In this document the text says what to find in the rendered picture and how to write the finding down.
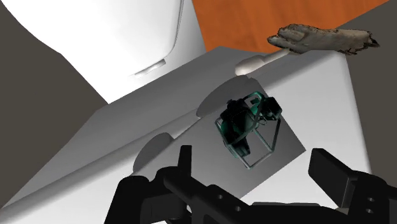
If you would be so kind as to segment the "black teal figure in clear box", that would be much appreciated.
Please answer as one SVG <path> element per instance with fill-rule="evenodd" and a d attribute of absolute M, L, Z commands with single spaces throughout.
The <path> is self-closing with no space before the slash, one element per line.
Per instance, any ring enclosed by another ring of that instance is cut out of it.
<path fill-rule="evenodd" d="M 243 98 L 227 101 L 226 109 L 214 123 L 221 135 L 225 148 L 235 158 L 238 158 L 247 169 L 251 170 L 275 151 L 281 126 L 281 113 L 282 108 L 274 97 L 255 91 Z M 258 131 L 260 126 L 266 126 L 268 122 L 277 123 L 271 143 L 268 143 Z M 249 164 L 245 160 L 245 157 L 251 153 L 247 141 L 247 136 L 250 133 L 254 133 L 268 151 L 267 154 L 253 164 Z"/>

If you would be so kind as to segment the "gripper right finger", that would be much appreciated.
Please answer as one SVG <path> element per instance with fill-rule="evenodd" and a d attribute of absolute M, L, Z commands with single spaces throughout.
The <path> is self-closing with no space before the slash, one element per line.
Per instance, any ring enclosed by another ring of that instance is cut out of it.
<path fill-rule="evenodd" d="M 311 151 L 309 176 L 352 224 L 397 224 L 397 187 L 382 178 L 349 168 L 322 148 Z"/>

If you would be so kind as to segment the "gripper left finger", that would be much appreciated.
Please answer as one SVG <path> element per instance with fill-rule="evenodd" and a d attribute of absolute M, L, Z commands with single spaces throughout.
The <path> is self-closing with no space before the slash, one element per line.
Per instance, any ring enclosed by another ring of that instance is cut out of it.
<path fill-rule="evenodd" d="M 159 169 L 152 181 L 123 178 L 104 224 L 258 224 L 254 207 L 217 185 L 203 185 L 191 172 L 192 147 L 183 145 L 178 164 Z"/>

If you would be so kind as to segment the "grey-brown rough flat lump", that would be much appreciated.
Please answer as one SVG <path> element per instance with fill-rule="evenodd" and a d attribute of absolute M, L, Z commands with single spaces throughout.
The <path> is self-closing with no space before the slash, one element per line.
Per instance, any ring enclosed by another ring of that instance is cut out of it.
<path fill-rule="evenodd" d="M 367 48 L 380 45 L 372 33 L 357 29 L 320 29 L 303 24 L 281 27 L 276 35 L 267 38 L 276 47 L 287 48 L 294 53 L 311 50 L 332 50 L 346 55 L 356 55 Z"/>

